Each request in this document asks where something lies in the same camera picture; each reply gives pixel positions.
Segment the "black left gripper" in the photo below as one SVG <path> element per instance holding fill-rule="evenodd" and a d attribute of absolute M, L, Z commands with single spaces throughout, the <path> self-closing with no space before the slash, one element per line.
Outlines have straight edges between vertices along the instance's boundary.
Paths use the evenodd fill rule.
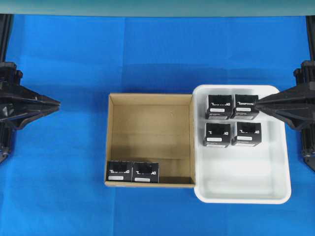
<path fill-rule="evenodd" d="M 17 69 L 15 63 L 0 63 L 0 121 L 14 130 L 21 130 L 31 122 L 57 112 L 61 104 L 48 96 L 20 86 L 22 77 L 23 72 Z M 52 106 L 44 106 L 42 110 L 30 111 L 26 115 L 14 118 L 15 108 L 19 104 L 18 100 Z"/>

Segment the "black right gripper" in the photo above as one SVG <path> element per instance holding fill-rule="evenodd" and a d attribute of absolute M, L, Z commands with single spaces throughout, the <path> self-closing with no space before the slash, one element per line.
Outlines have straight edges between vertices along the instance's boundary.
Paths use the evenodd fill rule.
<path fill-rule="evenodd" d="M 301 67 L 293 72 L 296 79 L 296 86 L 284 91 L 271 94 L 267 97 L 259 99 L 255 103 L 255 108 L 263 113 L 272 116 L 286 123 L 294 130 L 302 130 L 315 122 L 315 62 L 306 60 L 302 62 Z M 303 98 L 301 101 L 296 100 L 296 91 L 299 91 Z M 299 105 L 302 103 L 308 108 L 311 120 L 302 121 L 299 116 L 272 105 Z"/>

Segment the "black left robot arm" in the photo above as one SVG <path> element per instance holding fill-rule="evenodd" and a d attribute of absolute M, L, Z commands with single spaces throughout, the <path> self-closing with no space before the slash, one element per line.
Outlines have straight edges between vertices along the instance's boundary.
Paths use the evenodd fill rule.
<path fill-rule="evenodd" d="M 20 84 L 23 72 L 5 61 L 13 15 L 0 15 L 0 161 L 13 151 L 15 132 L 59 110 L 60 102 Z"/>

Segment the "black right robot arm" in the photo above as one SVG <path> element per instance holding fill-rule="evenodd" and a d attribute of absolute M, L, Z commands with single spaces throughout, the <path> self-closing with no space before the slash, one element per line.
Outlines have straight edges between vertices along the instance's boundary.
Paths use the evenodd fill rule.
<path fill-rule="evenodd" d="M 306 17 L 310 60 L 294 70 L 296 86 L 258 100 L 255 107 L 301 132 L 302 157 L 315 168 L 315 17 Z"/>

